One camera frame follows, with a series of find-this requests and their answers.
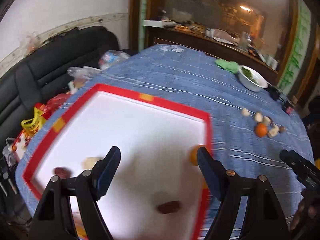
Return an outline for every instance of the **green vegetable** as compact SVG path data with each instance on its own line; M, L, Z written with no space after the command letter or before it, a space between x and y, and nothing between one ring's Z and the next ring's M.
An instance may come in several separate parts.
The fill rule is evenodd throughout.
M241 70L242 70L242 73L243 73L249 80L251 80L253 83L259 85L259 84L256 82L256 80L252 77L252 73L251 73L251 71L250 71L249 69L246 69L246 68L242 67Z

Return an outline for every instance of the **black cushion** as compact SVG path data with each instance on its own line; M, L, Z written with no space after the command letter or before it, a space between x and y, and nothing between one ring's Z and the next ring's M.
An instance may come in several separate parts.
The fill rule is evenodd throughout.
M0 152L7 137L16 138L33 106L68 90L73 66L98 68L107 50L119 50L117 37L102 26L74 29L55 37L0 78Z

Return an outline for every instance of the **ceiling light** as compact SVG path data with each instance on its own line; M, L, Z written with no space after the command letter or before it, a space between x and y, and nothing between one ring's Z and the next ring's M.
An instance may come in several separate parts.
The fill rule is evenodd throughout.
M246 6L240 6L241 9L251 12L251 9Z

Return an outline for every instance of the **red tray border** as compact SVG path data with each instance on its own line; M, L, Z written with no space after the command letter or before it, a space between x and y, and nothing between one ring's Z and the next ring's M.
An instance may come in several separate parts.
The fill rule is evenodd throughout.
M141 102L149 103L155 106L160 106L163 108L167 108L176 112L180 112L183 114L187 114L199 119L204 120L206 125L206 147L208 148L209 152L212 155L212 149L211 149L211 124L210 124L210 115L207 112L201 111L199 109L185 106L179 103L175 103L172 101L168 101L163 98L154 97L147 94L142 94L136 91L123 89L119 87L114 87L110 85L105 84L96 84L91 89L89 89L87 92L85 92L81 97L78 98L77 101L74 102L74 104L60 117L60 120L64 122L63 126L67 124L73 117L74 114L97 92L103 91L119 96L123 96L126 98L131 98L134 100L138 100ZM57 137L57 135L62 131L63 126L61 129L57 131L57 129L51 129L49 132L44 136L42 141L39 143L38 147L34 151L33 155L31 156L25 170L23 171L22 178L32 191L32 193L35 195L35 197L40 200L42 194L38 191L38 189L33 185L32 178L33 174L36 171L39 163L41 162L44 154L49 149L50 145L54 141L54 139ZM204 188L201 193L200 198L200 205L199 205L199 212L198 217L195 223L195 227L193 230L192 238L191 240L197 240L201 226L203 224L203 220L205 217L205 212L208 207L208 195L209 195L209 189L206 187L204 183Z

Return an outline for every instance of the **white board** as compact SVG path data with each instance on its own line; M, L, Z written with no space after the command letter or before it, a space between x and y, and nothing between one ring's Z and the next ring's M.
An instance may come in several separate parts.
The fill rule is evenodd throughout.
M66 124L45 154L34 179L45 188L55 167L78 176L86 157L104 158L119 147L121 162L98 207L115 239L191 239L203 176L189 161L205 144L203 120L106 92L97 92ZM177 213L157 204L179 200ZM71 198L78 211L76 198Z

